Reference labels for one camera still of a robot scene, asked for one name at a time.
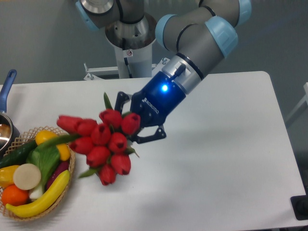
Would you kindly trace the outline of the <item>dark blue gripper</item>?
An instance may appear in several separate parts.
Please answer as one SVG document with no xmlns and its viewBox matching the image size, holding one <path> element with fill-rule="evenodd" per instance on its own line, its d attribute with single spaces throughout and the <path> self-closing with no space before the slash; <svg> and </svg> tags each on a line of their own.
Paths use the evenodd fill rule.
<svg viewBox="0 0 308 231">
<path fill-rule="evenodd" d="M 130 135 L 128 139 L 131 142 L 143 144 L 167 137 L 162 124 L 185 97 L 182 89 L 160 71 L 140 91 L 133 95 L 119 91 L 114 109 L 122 114 L 124 104 L 131 100 L 131 111 L 141 117 L 141 128 Z M 139 136 L 139 133 L 145 127 L 153 126 L 158 126 L 154 134 Z"/>
</svg>

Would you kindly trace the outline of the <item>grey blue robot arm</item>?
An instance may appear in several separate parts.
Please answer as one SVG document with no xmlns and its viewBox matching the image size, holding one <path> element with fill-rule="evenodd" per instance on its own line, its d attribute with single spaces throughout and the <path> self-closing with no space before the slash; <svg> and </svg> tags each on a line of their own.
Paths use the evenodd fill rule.
<svg viewBox="0 0 308 231">
<path fill-rule="evenodd" d="M 157 127 L 148 137 L 134 132 L 131 142 L 166 137 L 166 117 L 236 47 L 235 28 L 251 15 L 248 0 L 202 0 L 182 16 L 156 21 L 142 0 L 78 0 L 76 8 L 87 27 L 105 29 L 115 50 L 120 78 L 149 77 L 138 92 L 119 92 L 115 109 L 125 103 L 141 117 L 141 128 Z"/>
</svg>

